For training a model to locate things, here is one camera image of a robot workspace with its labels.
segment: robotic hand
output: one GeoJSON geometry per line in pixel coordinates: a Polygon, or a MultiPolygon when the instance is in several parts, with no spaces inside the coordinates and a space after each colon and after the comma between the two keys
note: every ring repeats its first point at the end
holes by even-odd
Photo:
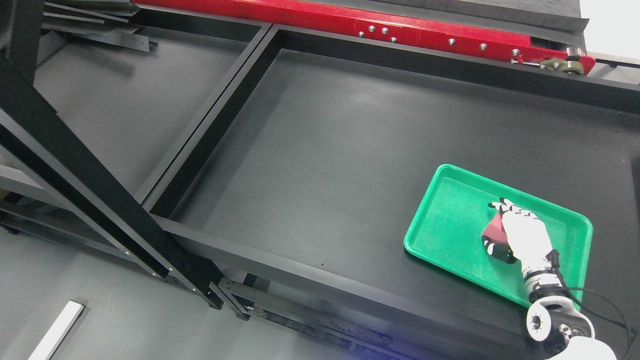
{"type": "Polygon", "coordinates": [[[483,233],[489,255],[513,264],[520,260],[522,277],[532,302],[527,329],[536,341],[544,341],[553,354],[549,360],[616,360],[611,348],[595,339],[589,319],[573,306],[559,272],[558,253],[547,227],[534,213],[507,199],[489,204],[498,210],[483,233]]]}

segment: black metal frame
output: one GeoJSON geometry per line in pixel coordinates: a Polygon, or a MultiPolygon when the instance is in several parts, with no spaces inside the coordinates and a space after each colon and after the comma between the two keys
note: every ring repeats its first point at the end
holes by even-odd
{"type": "Polygon", "coordinates": [[[134,198],[139,203],[143,203],[155,184],[182,150],[184,143],[187,142],[193,131],[200,125],[202,119],[211,110],[213,104],[221,97],[227,85],[234,79],[240,68],[254,52],[255,48],[267,33],[270,24],[250,20],[229,19],[181,10],[166,11],[166,9],[156,6],[141,6],[141,10],[131,19],[131,22],[142,26],[154,26],[247,43],[246,48],[231,68],[229,68],[225,77],[211,94],[209,94],[198,112],[196,112],[193,118],[187,123],[182,133],[176,137],[174,143],[167,150],[161,161],[134,194],[134,198]]]}
{"type": "MultiPolygon", "coordinates": [[[[158,17],[159,22],[169,24],[174,29],[183,29],[187,25],[180,22],[180,17],[187,16],[184,13],[146,8],[138,15],[137,19],[148,26],[157,25],[153,22],[154,16],[158,17]]],[[[218,287],[223,275],[215,264],[208,259],[184,252],[62,123],[55,110],[31,86],[33,74],[30,82],[28,76],[25,81],[24,70],[20,73],[18,69],[29,64],[35,71],[38,54],[40,26],[32,26],[34,17],[41,19],[40,14],[37,14],[30,16],[26,24],[16,19],[16,24],[13,25],[18,27],[23,24],[29,30],[35,29],[38,33],[38,36],[34,37],[36,46],[26,47],[32,55],[26,59],[29,61],[15,58],[18,62],[16,65],[0,58],[0,82],[3,84],[0,94],[3,109],[0,136],[8,157],[14,163],[22,164],[29,177],[36,179],[36,183],[41,184],[46,193],[52,194],[54,200],[51,202],[71,209],[98,230],[101,236],[134,258],[147,272],[162,279],[177,279],[187,289],[199,293],[211,307],[220,309],[227,303],[239,318],[247,320],[249,316],[246,309],[229,292],[218,287]],[[32,119],[38,119],[38,122],[33,122],[32,119]]],[[[199,113],[207,113],[225,88],[225,84],[233,78],[260,42],[268,26],[258,22],[234,22],[211,16],[191,16],[190,20],[188,24],[196,24],[196,27],[191,29],[195,33],[226,35],[234,40],[249,42],[240,58],[227,72],[222,84],[214,90],[200,109],[199,113]],[[220,32],[223,28],[227,29],[225,34],[215,32],[220,32]]],[[[188,124],[182,136],[164,157],[165,166],[172,159],[172,151],[179,151],[179,145],[188,137],[193,130],[192,127],[198,125],[201,118],[202,115],[199,118],[197,115],[188,124]]],[[[158,164],[154,173],[162,174],[162,170],[163,162],[158,164]]],[[[11,181],[3,178],[3,183],[7,182],[11,181]]],[[[41,188],[37,184],[23,188],[47,200],[49,197],[40,193],[41,188]]]]}
{"type": "Polygon", "coordinates": [[[5,9],[4,15],[8,17],[8,23],[3,24],[8,36],[4,55],[20,75],[33,84],[44,0],[11,0],[3,6],[10,8],[5,9]]]}
{"type": "MultiPolygon", "coordinates": [[[[208,20],[203,18],[214,17],[199,15],[191,21],[191,16],[193,14],[187,12],[169,13],[147,8],[135,16],[134,21],[180,31],[206,31],[208,35],[217,31],[204,26],[208,20]]],[[[290,305],[285,302],[278,305],[277,299],[269,298],[268,294],[251,292],[228,282],[211,262],[214,260],[233,264],[234,268],[281,282],[336,304],[357,307],[359,311],[377,318],[401,323],[406,333],[415,332],[412,338],[417,338],[422,346],[451,357],[509,357],[513,354],[522,358],[539,357],[540,348],[532,348],[522,336],[523,332],[511,332],[463,316],[445,314],[435,307],[186,227],[166,217],[197,176],[204,161],[222,139],[281,49],[529,94],[544,94],[555,99],[636,114],[640,113],[640,102],[637,101],[640,92],[634,86],[608,81],[576,78],[570,74],[556,74],[318,31],[275,26],[267,32],[263,26],[258,34],[251,41],[251,49],[243,53],[221,85],[209,96],[135,198],[61,122],[35,89],[19,78],[5,59],[0,59],[0,84],[3,85],[0,90],[3,109],[0,114],[3,125],[0,128],[0,142],[59,205],[78,214],[121,251],[134,254],[132,260],[147,272],[168,281],[177,277],[189,290],[197,289],[212,307],[219,308],[220,299],[225,299],[239,317],[246,319],[247,314],[255,313],[256,307],[249,306],[252,309],[248,309],[243,304],[245,298],[256,306],[267,308],[271,304],[273,309],[268,311],[281,317],[287,316],[286,307],[290,305]],[[39,119],[39,122],[35,124],[30,119],[39,119]],[[143,201],[143,207],[138,204],[140,201],[143,201]],[[204,245],[205,240],[215,246],[204,245]]],[[[232,32],[228,36],[246,38],[247,34],[232,32]]],[[[28,189],[40,193],[38,186],[31,185],[28,189]]],[[[64,230],[67,235],[75,237],[90,237],[78,234],[74,231],[77,229],[56,225],[50,218],[21,212],[11,204],[0,205],[14,215],[30,217],[37,225],[57,227],[58,232],[64,230]]],[[[317,313],[312,315],[312,310],[303,312],[311,317],[318,316],[317,313]]],[[[282,322],[277,316],[274,320],[282,322]]],[[[336,329],[325,330],[329,330],[328,334],[335,334],[336,329]]]]}

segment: gray floor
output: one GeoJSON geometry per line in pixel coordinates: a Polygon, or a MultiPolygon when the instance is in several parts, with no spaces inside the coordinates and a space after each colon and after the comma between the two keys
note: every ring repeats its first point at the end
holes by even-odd
{"type": "Polygon", "coordinates": [[[86,306],[53,359],[354,359],[74,249],[0,229],[0,359],[26,359],[68,300],[86,306]]]}

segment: black beam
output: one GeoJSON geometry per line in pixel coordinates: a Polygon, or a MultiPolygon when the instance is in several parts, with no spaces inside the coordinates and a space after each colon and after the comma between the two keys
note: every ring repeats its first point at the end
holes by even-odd
{"type": "Polygon", "coordinates": [[[9,24],[3,29],[8,32],[9,36],[4,55],[18,73],[29,84],[33,84],[44,2],[42,0],[13,0],[10,2],[12,5],[9,24]]]}
{"type": "Polygon", "coordinates": [[[228,302],[245,316],[217,286],[223,275],[215,264],[187,253],[164,232],[4,57],[0,108],[0,143],[28,175],[41,179],[76,215],[153,274],[166,278],[171,272],[211,307],[228,302]]]}

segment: white strip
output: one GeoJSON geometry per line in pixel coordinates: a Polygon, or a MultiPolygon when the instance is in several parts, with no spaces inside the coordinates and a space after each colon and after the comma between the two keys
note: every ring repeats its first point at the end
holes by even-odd
{"type": "Polygon", "coordinates": [[[56,321],[53,322],[47,334],[40,340],[36,349],[29,356],[29,360],[49,360],[56,351],[62,339],[74,325],[84,305],[69,301],[56,321]]]}

